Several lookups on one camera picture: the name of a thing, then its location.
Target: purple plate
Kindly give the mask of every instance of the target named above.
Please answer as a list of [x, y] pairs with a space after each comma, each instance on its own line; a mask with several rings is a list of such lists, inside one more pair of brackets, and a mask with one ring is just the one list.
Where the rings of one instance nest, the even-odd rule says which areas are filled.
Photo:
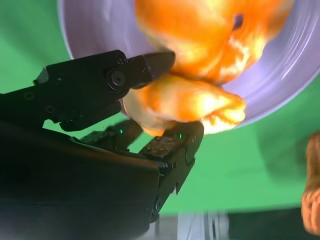
[[[72, 59], [119, 49], [128, 58], [153, 52], [134, 16], [134, 0], [59, 0], [62, 34]], [[320, 72], [320, 0], [296, 0], [282, 33], [262, 58], [225, 89], [247, 102], [253, 123], [298, 95]]]

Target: bolt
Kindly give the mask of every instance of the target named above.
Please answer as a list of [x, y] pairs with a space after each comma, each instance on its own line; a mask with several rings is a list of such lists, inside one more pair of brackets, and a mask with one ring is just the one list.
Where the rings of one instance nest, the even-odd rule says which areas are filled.
[[24, 98], [25, 98], [26, 100], [30, 101], [30, 100], [32, 100], [32, 99], [35, 98], [35, 95], [34, 95], [32, 92], [27, 91], [27, 92], [24, 94]]
[[125, 60], [122, 56], [118, 56], [117, 57], [117, 63], [120, 65], [123, 65], [125, 63]]
[[114, 71], [111, 75], [112, 82], [116, 86], [122, 86], [126, 83], [126, 77], [120, 71]]
[[157, 212], [160, 212], [160, 207], [161, 207], [161, 202], [158, 201], [155, 205], [155, 210], [157, 210]]
[[55, 107], [52, 106], [52, 105], [47, 105], [47, 106], [45, 106], [45, 111], [46, 111], [48, 114], [53, 114], [53, 113], [56, 111], [56, 109], [55, 109]]

